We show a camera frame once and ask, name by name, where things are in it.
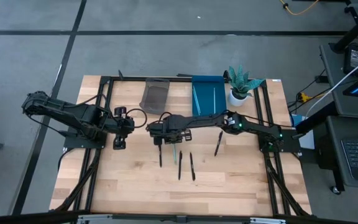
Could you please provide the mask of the yellow plug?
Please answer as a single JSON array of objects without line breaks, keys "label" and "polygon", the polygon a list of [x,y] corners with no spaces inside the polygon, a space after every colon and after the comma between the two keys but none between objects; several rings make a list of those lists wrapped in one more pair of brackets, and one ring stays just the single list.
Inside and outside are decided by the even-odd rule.
[{"label": "yellow plug", "polygon": [[312,96],[308,96],[304,92],[301,92],[301,93],[297,94],[297,100],[298,100],[299,103],[306,103],[310,99],[312,99]]}]

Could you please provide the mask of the black desk beam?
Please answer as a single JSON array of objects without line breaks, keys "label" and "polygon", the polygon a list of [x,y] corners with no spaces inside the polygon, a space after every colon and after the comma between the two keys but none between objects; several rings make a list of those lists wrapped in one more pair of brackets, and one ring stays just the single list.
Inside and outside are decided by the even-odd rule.
[{"label": "black desk beam", "polygon": [[330,44],[329,46],[333,52],[342,52],[357,36],[358,23],[349,32],[347,32],[344,37],[341,38],[337,43]]}]

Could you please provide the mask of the green succulent plant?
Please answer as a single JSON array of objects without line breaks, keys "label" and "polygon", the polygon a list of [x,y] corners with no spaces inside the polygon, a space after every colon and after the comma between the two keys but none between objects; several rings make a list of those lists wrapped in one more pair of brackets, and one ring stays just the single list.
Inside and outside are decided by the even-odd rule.
[{"label": "green succulent plant", "polygon": [[238,100],[243,100],[248,96],[252,97],[251,90],[258,88],[264,79],[249,79],[249,72],[244,72],[242,65],[237,71],[231,66],[228,70],[228,82],[232,86],[232,94]]}]

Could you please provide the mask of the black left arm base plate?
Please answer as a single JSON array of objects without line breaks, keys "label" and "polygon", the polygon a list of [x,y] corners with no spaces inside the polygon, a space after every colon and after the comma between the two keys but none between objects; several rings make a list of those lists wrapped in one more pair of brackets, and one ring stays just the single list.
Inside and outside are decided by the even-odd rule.
[{"label": "black left arm base plate", "polygon": [[84,149],[102,149],[106,145],[107,134],[99,133],[95,139],[88,139],[81,136],[67,137],[63,147],[69,149],[84,148]]}]

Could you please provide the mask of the blue plastic bin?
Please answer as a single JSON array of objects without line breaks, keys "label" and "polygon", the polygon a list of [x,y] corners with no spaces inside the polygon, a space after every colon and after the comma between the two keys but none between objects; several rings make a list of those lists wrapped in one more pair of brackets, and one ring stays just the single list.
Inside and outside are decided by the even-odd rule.
[{"label": "blue plastic bin", "polygon": [[216,89],[216,114],[221,114],[227,109],[225,81],[223,77],[195,75],[191,78],[191,84],[195,87],[201,110],[201,115],[198,116],[207,116],[210,114],[214,114],[214,87]]}]

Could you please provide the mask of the white plant pot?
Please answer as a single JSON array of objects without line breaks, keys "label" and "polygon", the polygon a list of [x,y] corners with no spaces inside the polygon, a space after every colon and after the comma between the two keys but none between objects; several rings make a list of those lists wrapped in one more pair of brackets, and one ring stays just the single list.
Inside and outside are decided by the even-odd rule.
[{"label": "white plant pot", "polygon": [[233,90],[231,90],[230,94],[228,94],[228,101],[232,106],[240,107],[245,103],[245,101],[248,97],[249,96],[246,95],[244,98],[242,98],[240,96],[237,98],[235,92]]}]

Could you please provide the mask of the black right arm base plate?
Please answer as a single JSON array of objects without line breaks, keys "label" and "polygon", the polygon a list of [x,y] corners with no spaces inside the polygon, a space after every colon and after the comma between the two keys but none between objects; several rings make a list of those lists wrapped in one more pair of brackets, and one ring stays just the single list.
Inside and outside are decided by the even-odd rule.
[{"label": "black right arm base plate", "polygon": [[295,138],[296,135],[294,129],[283,129],[278,141],[267,141],[264,137],[259,137],[259,148],[262,152],[300,152],[300,142]]}]

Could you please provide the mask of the blue and white box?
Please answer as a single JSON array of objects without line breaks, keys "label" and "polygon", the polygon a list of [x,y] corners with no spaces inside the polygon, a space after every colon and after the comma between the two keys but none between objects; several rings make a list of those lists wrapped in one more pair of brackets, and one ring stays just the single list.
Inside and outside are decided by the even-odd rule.
[{"label": "blue and white box", "polygon": [[[306,118],[300,114],[291,114],[291,122],[293,126],[304,121]],[[303,137],[299,138],[300,146],[305,149],[314,150],[314,134],[313,130],[307,132]]]}]

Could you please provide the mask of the silver metal bracket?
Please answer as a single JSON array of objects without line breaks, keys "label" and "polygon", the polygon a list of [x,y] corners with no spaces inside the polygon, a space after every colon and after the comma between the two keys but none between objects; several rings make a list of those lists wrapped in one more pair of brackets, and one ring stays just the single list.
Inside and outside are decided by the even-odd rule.
[{"label": "silver metal bracket", "polygon": [[79,215],[76,224],[89,224],[90,221],[112,219],[112,214]]},{"label": "silver metal bracket", "polygon": [[281,220],[281,219],[251,217],[249,224],[287,224],[287,223],[285,220]]}]

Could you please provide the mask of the translucent grey plastic bin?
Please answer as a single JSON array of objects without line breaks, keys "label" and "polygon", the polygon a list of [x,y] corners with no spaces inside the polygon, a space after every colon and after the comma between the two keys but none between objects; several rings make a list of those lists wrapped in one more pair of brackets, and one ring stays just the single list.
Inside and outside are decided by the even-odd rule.
[{"label": "translucent grey plastic bin", "polygon": [[170,82],[163,78],[146,78],[145,89],[139,106],[150,114],[161,115],[165,111]]}]

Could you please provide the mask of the dark grey cart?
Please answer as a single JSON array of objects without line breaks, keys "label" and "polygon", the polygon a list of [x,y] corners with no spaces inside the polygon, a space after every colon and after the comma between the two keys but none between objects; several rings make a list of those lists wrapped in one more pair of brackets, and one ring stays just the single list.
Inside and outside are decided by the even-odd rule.
[{"label": "dark grey cart", "polygon": [[333,172],[333,186],[343,192],[345,186],[358,187],[341,144],[343,139],[358,139],[358,97],[342,94],[358,78],[344,74],[344,54],[333,52],[329,45],[322,45],[320,52],[333,100],[317,112],[308,114],[297,124],[296,130],[300,134],[313,130],[317,163],[320,168]]}]

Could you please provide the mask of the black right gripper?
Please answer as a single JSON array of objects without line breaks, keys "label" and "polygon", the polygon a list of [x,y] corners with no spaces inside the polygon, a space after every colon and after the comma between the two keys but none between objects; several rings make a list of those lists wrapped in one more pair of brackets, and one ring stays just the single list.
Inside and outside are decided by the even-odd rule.
[{"label": "black right gripper", "polygon": [[177,144],[192,140],[191,131],[187,128],[192,117],[172,114],[163,120],[154,121],[147,125],[146,131],[154,139],[155,145]]}]

